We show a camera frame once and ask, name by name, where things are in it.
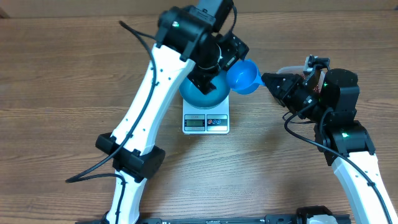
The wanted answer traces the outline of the blue plastic measuring scoop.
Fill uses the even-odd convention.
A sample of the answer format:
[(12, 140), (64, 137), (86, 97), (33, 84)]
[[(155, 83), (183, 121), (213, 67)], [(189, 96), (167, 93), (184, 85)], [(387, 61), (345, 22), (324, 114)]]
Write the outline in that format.
[(259, 86), (265, 86), (261, 73), (251, 59), (236, 62), (226, 74), (229, 87), (240, 95), (248, 95), (257, 90)]

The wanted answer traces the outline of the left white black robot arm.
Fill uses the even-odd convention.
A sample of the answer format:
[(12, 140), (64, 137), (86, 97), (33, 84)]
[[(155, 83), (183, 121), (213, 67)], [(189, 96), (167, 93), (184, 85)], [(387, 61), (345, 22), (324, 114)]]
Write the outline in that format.
[(248, 53), (248, 46), (232, 32), (220, 34), (232, 1), (200, 1), (164, 11), (144, 79), (117, 128), (98, 136), (96, 147), (113, 160), (116, 188), (103, 223), (136, 223), (144, 186), (158, 170), (165, 151), (155, 138), (177, 90), (184, 80), (206, 95), (213, 79), (225, 74)]

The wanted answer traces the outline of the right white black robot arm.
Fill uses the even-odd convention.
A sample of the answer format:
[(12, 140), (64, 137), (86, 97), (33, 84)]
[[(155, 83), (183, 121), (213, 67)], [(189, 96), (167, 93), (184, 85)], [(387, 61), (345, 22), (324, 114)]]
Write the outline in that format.
[(382, 181), (376, 148), (356, 120), (357, 74), (335, 68), (325, 75), (264, 73), (262, 81), (292, 115), (284, 128), (325, 155), (345, 191), (357, 223), (397, 223)]

